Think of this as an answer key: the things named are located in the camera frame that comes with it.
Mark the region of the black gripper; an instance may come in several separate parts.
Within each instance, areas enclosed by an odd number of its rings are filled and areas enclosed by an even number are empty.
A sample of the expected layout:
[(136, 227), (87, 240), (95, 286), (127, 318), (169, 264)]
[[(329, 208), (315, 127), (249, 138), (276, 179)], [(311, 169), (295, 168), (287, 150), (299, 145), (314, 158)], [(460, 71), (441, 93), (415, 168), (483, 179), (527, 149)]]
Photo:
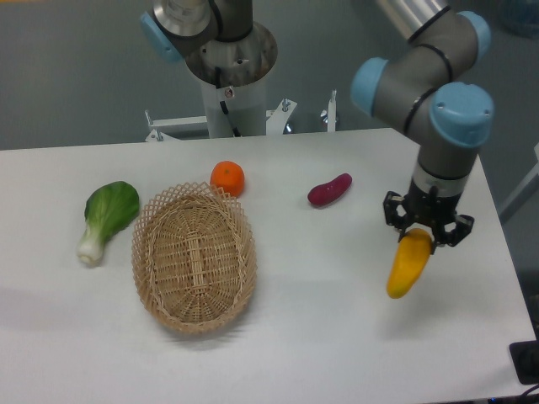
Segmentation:
[(385, 221), (398, 232), (399, 242), (412, 224), (419, 223), (432, 230), (431, 255), (438, 247), (455, 247), (472, 232), (475, 223), (470, 215), (456, 214), (461, 194), (442, 197), (438, 191), (433, 186), (425, 192), (412, 181), (406, 195), (388, 191), (382, 202)]

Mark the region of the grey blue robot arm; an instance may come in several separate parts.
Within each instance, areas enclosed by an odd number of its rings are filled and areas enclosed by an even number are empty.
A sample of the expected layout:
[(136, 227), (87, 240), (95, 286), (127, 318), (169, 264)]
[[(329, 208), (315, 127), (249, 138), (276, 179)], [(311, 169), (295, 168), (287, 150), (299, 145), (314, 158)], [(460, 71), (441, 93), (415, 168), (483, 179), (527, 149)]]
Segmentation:
[[(444, 1), (382, 1), (380, 8), (410, 44), (390, 62), (364, 62), (350, 85), (353, 104), (419, 145), (406, 194), (383, 201), (400, 234), (430, 228), (435, 247), (454, 247), (474, 224), (456, 211), (478, 152), (488, 139), (494, 102), (459, 81), (488, 50), (483, 18)], [(140, 18), (154, 50), (184, 61), (199, 81), (212, 138), (279, 135), (283, 108), (266, 112), (265, 81), (275, 66), (274, 36), (253, 20), (250, 1), (156, 1)]]

